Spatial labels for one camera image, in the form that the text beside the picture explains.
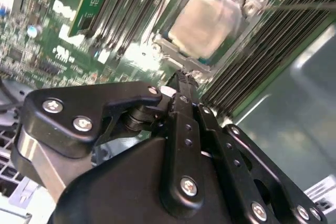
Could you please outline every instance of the gray plastic panel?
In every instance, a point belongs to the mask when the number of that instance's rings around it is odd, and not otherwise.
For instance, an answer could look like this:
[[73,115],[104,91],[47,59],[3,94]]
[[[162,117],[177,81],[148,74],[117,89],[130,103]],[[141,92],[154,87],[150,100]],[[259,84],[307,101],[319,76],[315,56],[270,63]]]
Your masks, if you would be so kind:
[[234,120],[302,190],[336,174],[335,53],[334,24]]

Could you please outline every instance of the screw head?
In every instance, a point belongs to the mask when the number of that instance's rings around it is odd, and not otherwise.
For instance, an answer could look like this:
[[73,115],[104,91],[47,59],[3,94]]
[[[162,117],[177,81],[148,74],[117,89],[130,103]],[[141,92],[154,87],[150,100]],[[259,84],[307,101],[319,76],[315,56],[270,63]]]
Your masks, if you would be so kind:
[[159,45],[159,44],[157,44],[157,43],[154,43],[153,45],[152,45],[152,49],[153,49],[153,51],[156,53],[156,54],[160,54],[161,53],[161,46]]
[[152,94],[158,94],[158,91],[156,90],[155,87],[148,87],[149,92],[151,92]]
[[195,196],[197,194],[197,187],[192,179],[183,177],[181,179],[180,185],[182,191],[184,191],[184,193],[187,194],[188,196]]
[[47,100],[42,104],[42,107],[45,111],[49,113],[59,113],[63,110],[63,105],[56,100]]
[[300,216],[305,219],[305,220],[309,220],[309,215],[307,213],[307,211],[300,205],[298,205],[298,207],[296,208],[300,214]]
[[239,129],[237,129],[236,127],[232,126],[231,130],[233,131],[233,133],[235,133],[236,135],[239,135]]
[[188,102],[189,102],[188,98],[185,97],[184,95],[181,95],[181,96],[180,96],[180,99],[181,99],[183,102],[185,102],[185,103],[188,103]]
[[252,205],[252,211],[253,213],[257,216],[257,218],[261,221],[266,221],[267,220],[267,215],[264,210],[264,208],[261,206],[261,204],[253,202]]
[[211,110],[208,109],[207,107],[203,107],[203,111],[207,114],[211,114]]
[[92,123],[88,118],[80,116],[73,121],[73,126],[78,131],[90,131],[92,129]]
[[319,215],[319,213],[314,208],[309,208],[309,210],[314,215],[315,218],[317,218],[319,221],[322,220],[321,216]]

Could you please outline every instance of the green ram stick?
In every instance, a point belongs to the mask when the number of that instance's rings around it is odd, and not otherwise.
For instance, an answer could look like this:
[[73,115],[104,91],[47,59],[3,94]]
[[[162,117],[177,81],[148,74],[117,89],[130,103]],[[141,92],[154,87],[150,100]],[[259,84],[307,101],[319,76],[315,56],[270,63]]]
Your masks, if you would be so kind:
[[104,0],[81,0],[68,36],[74,36],[88,30],[98,15]]

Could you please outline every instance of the capacitor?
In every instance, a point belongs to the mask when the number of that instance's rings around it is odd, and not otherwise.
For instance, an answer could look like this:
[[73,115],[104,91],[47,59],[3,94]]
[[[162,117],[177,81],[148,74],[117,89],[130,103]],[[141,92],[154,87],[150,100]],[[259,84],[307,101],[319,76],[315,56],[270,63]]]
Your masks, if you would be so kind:
[[7,10],[5,7],[0,8],[0,17],[6,16]]
[[35,39],[41,33],[42,33],[42,28],[40,26],[28,26],[27,35],[29,38]]

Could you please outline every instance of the white label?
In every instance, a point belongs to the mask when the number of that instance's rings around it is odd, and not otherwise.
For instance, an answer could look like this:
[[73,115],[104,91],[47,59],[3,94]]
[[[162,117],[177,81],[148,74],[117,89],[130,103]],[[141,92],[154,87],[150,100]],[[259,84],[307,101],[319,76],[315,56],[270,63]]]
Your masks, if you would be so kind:
[[70,27],[63,24],[60,31],[59,31],[59,35],[58,37],[64,41],[66,41],[67,43],[70,43],[76,47],[79,47],[80,44],[83,42],[83,40],[85,39],[85,35],[83,34],[79,34],[79,35],[75,35],[72,37],[68,36]]
[[106,51],[105,49],[103,49],[103,50],[101,51],[99,57],[98,57],[98,61],[99,61],[100,63],[105,64],[106,61],[108,60],[109,56],[110,56],[110,52],[109,52],[109,51]]
[[73,63],[75,61],[74,57],[69,56],[69,50],[66,50],[64,47],[57,46],[57,48],[53,49],[53,53],[56,53],[56,59],[64,63],[67,63],[68,61]]
[[336,209],[336,178],[334,175],[329,175],[304,193],[325,215]]
[[60,0],[55,0],[52,9],[55,13],[61,13],[64,17],[69,18],[71,21],[74,20],[76,11],[71,10],[70,6],[64,6]]

